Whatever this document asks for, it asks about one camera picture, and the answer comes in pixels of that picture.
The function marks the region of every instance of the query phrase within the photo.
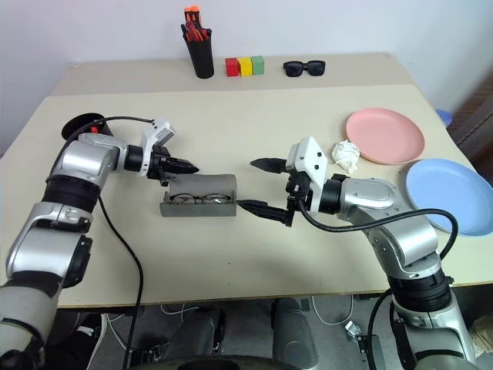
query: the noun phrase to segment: pink plate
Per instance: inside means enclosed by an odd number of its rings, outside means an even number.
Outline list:
[[[380,164],[411,162],[424,149],[419,127],[390,109],[370,108],[353,113],[347,120],[346,134],[362,156]]]

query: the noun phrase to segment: white wall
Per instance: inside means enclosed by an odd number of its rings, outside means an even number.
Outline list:
[[[68,63],[186,56],[179,28],[185,5],[190,1],[0,0],[0,153]],[[493,65],[492,0],[199,5],[216,56],[390,52],[434,106],[452,111]]]

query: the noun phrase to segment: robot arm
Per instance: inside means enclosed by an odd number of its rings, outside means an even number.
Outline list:
[[[343,175],[325,181],[327,158],[313,137],[292,146],[287,160],[263,158],[251,164],[267,172],[289,173],[287,209],[269,207],[258,200],[237,203],[259,217],[287,226],[291,226],[294,212],[300,207],[308,217],[317,212],[336,214],[353,225],[412,210],[387,181]],[[332,227],[329,231],[347,228]],[[394,295],[398,319],[393,329],[403,367],[413,369],[421,359],[432,355],[455,356],[474,364],[471,341],[449,280],[441,269],[437,234],[428,219],[409,217],[368,228],[364,234]]]
[[[8,281],[0,287],[2,369],[42,366],[60,291],[78,284],[86,271],[92,240],[85,234],[109,173],[130,170],[167,185],[168,173],[199,170],[163,147],[174,134],[166,121],[151,125],[143,146],[82,133],[59,156],[42,201],[32,208],[7,257]]]

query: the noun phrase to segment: yellow block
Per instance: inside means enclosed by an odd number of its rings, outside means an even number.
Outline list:
[[[240,64],[240,75],[241,76],[251,76],[252,75],[252,59],[249,56],[244,56],[243,58],[238,58],[238,63]]]

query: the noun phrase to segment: floor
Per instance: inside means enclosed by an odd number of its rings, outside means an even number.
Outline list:
[[[461,308],[466,311],[464,314],[466,322],[474,320],[473,315],[484,315],[483,312],[478,312],[478,305],[475,302],[482,299],[482,305],[484,305],[485,297],[492,296],[493,286],[485,285],[482,287],[455,289]],[[271,299],[214,302],[226,312],[223,354],[255,355],[268,358],[272,356],[273,332],[270,327],[270,305],[272,302]],[[336,321],[346,315],[350,307],[350,296],[318,297],[316,303],[320,315],[326,321]],[[354,301],[354,312],[351,318],[363,331],[367,330],[367,322],[373,305],[374,300],[356,299]],[[179,310],[181,305],[171,305],[167,308]],[[368,369],[365,356],[358,351],[357,344],[347,339],[343,325],[327,326],[322,324],[311,307],[310,311],[305,312],[305,315],[312,329],[320,356],[319,369]],[[124,317],[113,324],[115,329],[126,337],[129,323],[130,318]],[[173,335],[179,323],[179,314],[165,315],[159,309],[159,305],[146,306],[145,311],[137,321],[133,344],[136,347],[148,347],[151,344],[165,342],[167,338]],[[397,358],[394,337],[388,324],[388,300],[382,304],[374,327],[375,334],[379,336],[381,341],[385,368],[387,370],[402,369]],[[93,359],[91,370],[121,368],[122,358],[123,349],[108,328]],[[493,369],[493,357],[482,356],[479,358],[479,366],[481,370]]]

